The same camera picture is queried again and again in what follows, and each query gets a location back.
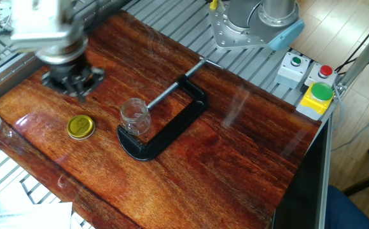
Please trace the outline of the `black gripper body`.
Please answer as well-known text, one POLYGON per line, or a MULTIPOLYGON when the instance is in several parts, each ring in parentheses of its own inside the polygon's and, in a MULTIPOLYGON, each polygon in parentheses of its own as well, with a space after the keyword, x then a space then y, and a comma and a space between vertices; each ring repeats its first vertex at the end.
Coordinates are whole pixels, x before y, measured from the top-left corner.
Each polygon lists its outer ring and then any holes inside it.
POLYGON ((70 62, 63 64, 49 64, 51 79, 62 81, 64 78, 79 76, 90 65, 86 57, 78 57, 70 62))

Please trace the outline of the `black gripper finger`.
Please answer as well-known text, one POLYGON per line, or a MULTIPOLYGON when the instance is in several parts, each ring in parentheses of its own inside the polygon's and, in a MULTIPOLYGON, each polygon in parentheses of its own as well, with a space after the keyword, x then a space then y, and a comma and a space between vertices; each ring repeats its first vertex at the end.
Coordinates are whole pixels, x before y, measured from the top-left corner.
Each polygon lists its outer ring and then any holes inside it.
POLYGON ((68 82, 68 77, 58 77, 50 72, 42 76, 42 85, 64 95, 77 95, 75 88, 68 82))
POLYGON ((92 93, 105 80, 103 69, 96 67, 86 68, 77 79, 76 91, 79 102, 85 102, 85 97, 92 93))

